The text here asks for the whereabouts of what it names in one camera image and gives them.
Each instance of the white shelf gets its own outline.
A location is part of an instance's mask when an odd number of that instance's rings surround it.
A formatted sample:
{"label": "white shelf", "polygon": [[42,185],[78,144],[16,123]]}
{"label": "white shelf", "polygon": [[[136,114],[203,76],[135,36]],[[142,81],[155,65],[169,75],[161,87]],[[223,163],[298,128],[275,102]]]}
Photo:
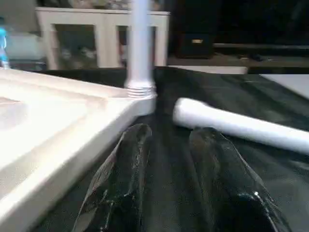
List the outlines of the white shelf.
{"label": "white shelf", "polygon": [[[80,12],[80,13],[97,13],[97,14],[130,14],[128,10],[101,10],[101,9],[77,9],[77,8],[57,8],[57,7],[36,7],[37,11],[47,12]],[[150,15],[170,15],[166,11],[150,11]]]}
{"label": "white shelf", "polygon": [[[59,44],[55,25],[93,25],[97,66],[99,68],[121,67],[119,55],[118,26],[130,26],[130,11],[73,8],[37,7],[37,15],[43,34],[49,69],[60,67],[56,52]],[[156,66],[166,66],[169,34],[169,12],[151,11],[149,26],[155,27]]]}

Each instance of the white cabinet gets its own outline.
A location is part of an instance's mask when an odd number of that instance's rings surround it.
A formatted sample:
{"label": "white cabinet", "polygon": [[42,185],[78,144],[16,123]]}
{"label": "white cabinet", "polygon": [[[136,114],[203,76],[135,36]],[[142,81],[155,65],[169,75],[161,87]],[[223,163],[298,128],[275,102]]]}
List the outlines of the white cabinet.
{"label": "white cabinet", "polygon": [[[122,67],[126,63],[130,11],[36,8],[49,69]],[[150,12],[152,60],[167,62],[168,12]]]}

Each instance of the shiny black material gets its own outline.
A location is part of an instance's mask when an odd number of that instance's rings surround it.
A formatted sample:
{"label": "shiny black material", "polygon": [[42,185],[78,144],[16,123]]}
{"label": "shiny black material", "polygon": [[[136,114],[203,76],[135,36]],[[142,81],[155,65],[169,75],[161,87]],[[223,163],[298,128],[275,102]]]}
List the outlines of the shiny black material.
{"label": "shiny black material", "polygon": [[190,152],[209,232],[290,232],[262,179],[212,128],[190,134]]}
{"label": "shiny black material", "polygon": [[125,131],[94,175],[73,232],[142,231],[145,167],[152,131],[138,124]]}

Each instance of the black fabric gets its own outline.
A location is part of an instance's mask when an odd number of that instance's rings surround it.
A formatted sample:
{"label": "black fabric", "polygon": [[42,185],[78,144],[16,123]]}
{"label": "black fabric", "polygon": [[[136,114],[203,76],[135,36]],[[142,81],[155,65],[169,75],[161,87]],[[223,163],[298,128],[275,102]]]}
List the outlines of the black fabric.
{"label": "black fabric", "polygon": [[[49,74],[117,87],[123,85],[126,77],[126,71],[121,69],[50,71]],[[143,223],[146,231],[208,229],[204,208],[197,197],[196,167],[189,147],[191,131],[172,123],[171,113],[179,97],[205,101],[220,109],[309,131],[309,102],[259,75],[157,68],[154,78],[158,93],[156,111],[134,123],[148,124],[153,131],[154,147],[145,177]],[[308,157],[235,137],[227,139],[261,177],[292,230],[307,231]],[[102,154],[102,159],[108,154],[110,151]],[[89,171],[33,231],[71,231],[98,167]]]}

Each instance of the white pipe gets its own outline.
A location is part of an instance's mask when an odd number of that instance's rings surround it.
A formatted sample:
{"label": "white pipe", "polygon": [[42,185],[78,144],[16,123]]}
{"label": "white pipe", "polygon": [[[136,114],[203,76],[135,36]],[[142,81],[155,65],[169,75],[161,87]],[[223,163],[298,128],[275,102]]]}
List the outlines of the white pipe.
{"label": "white pipe", "polygon": [[150,72],[149,0],[133,0],[129,40],[129,67],[125,86],[130,97],[153,97],[154,82]]}
{"label": "white pipe", "polygon": [[191,99],[178,99],[173,120],[188,128],[213,127],[222,133],[309,154],[309,133],[251,117],[215,109]]}

